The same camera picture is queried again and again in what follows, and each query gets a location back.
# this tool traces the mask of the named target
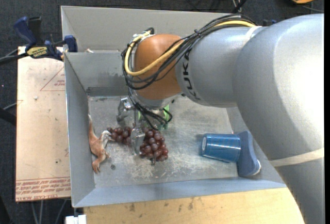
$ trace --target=clamp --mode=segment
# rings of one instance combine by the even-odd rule
[[[32,21],[41,21],[40,18],[33,18]],[[30,56],[33,59],[52,58],[56,60],[64,60],[64,52],[77,52],[78,46],[76,39],[72,35],[65,36],[64,40],[52,43],[49,40],[44,42],[44,45],[37,45],[37,38],[28,26],[28,17],[18,19],[13,28],[18,36],[27,41],[25,45],[25,54],[23,56]],[[56,46],[63,45],[63,52],[59,51]]]

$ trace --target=grape bunch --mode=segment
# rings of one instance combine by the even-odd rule
[[[162,134],[157,130],[148,128],[144,128],[143,132],[145,137],[140,146],[141,156],[159,162],[165,161],[169,157],[169,150],[166,148],[165,138]]]
[[[123,143],[125,145],[130,145],[131,138],[131,128],[130,127],[116,127],[115,129],[109,127],[107,130],[111,133],[111,138],[118,143]]]

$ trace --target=cardboard sheet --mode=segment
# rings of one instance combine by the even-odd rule
[[[15,200],[71,195],[64,64],[18,61]]]

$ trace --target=plastic dinosaur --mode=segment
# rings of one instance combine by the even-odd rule
[[[93,128],[92,117],[88,115],[89,118],[89,129],[88,129],[88,139],[89,147],[91,152],[97,156],[97,159],[92,162],[92,167],[95,173],[100,172],[100,163],[103,162],[106,158],[110,158],[110,154],[107,153],[105,147],[108,141],[113,141],[110,137],[111,133],[107,130],[103,131],[100,137],[97,137]]]

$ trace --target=blue plastic cup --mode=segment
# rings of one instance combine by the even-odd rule
[[[236,163],[241,152],[241,140],[235,134],[204,134],[202,156],[227,163]]]

